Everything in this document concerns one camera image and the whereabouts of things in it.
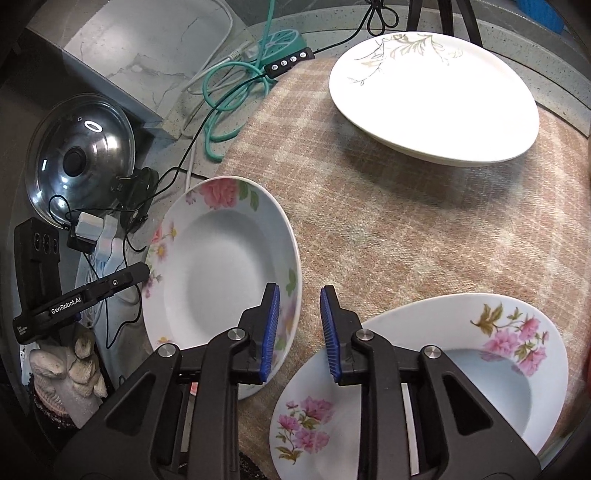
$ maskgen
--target silver screw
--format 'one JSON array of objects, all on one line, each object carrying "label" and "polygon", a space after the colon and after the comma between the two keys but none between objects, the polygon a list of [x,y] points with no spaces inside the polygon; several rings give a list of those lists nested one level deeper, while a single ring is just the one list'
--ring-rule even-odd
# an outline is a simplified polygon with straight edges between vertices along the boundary
[{"label": "silver screw", "polygon": [[425,353],[425,355],[427,355],[429,358],[439,358],[441,356],[441,349],[439,347],[436,347],[435,345],[427,345],[423,352]]},{"label": "silver screw", "polygon": [[164,358],[173,356],[176,351],[177,348],[172,343],[165,343],[164,345],[160,345],[158,347],[158,354]]},{"label": "silver screw", "polygon": [[246,332],[241,328],[233,328],[232,330],[228,331],[228,338],[230,340],[242,340],[246,336]]},{"label": "silver screw", "polygon": [[361,328],[355,332],[355,336],[359,340],[367,342],[368,340],[374,338],[374,333],[371,330],[368,330],[367,328]]}]

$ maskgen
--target plate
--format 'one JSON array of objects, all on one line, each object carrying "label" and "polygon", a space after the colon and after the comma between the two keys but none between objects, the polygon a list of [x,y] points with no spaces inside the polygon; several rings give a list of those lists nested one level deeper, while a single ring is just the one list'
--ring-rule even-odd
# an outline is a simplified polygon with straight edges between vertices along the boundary
[{"label": "plate", "polygon": [[[285,212],[255,182],[215,177],[182,195],[164,215],[146,263],[144,322],[152,347],[208,343],[260,305],[267,282],[280,287],[280,314],[269,380],[296,335],[301,267]],[[240,385],[239,398],[260,385]]]},{"label": "plate", "polygon": [[[501,295],[455,294],[399,307],[363,326],[394,345],[444,349],[533,452],[550,436],[566,396],[568,362],[558,330],[531,305]],[[404,398],[409,405],[407,393]],[[361,388],[336,385],[320,350],[287,384],[273,412],[269,445],[281,479],[355,480],[360,416]],[[409,415],[407,427],[415,474]]]},{"label": "plate", "polygon": [[540,117],[502,60],[448,35],[402,32],[345,52],[330,73],[333,102],[383,144],[423,160],[476,167],[518,157]]}]

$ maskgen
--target plaid tablecloth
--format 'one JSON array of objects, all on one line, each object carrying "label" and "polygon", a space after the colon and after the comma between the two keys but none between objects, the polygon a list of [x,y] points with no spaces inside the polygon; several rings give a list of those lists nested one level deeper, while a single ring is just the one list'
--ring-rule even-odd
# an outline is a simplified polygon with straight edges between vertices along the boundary
[{"label": "plaid tablecloth", "polygon": [[[290,378],[323,346],[318,301],[325,284],[362,320],[468,291],[531,303],[554,321],[568,351],[569,392],[554,435],[564,431],[583,394],[591,333],[586,138],[540,109],[538,139],[516,160],[484,168],[416,160],[339,113],[328,91],[334,62],[304,62],[282,77],[218,171],[248,177],[277,198],[294,228],[304,278],[285,364],[240,403],[241,449],[277,478],[271,415]],[[393,124],[400,115],[392,113]]]}]

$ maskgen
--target blue plastic container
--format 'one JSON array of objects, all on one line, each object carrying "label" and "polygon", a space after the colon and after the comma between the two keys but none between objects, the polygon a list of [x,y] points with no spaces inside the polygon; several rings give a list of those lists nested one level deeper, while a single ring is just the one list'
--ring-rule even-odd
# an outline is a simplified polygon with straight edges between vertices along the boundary
[{"label": "blue plastic container", "polygon": [[527,16],[553,32],[561,33],[564,29],[562,18],[545,0],[517,0],[517,6]]}]

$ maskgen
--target lid knob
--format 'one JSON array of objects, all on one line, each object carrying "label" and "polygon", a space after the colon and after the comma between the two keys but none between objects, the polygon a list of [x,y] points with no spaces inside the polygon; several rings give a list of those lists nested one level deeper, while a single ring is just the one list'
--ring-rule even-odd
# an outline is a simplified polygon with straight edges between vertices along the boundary
[{"label": "lid knob", "polygon": [[86,153],[80,147],[72,147],[64,155],[64,172],[69,177],[77,177],[86,168]]}]

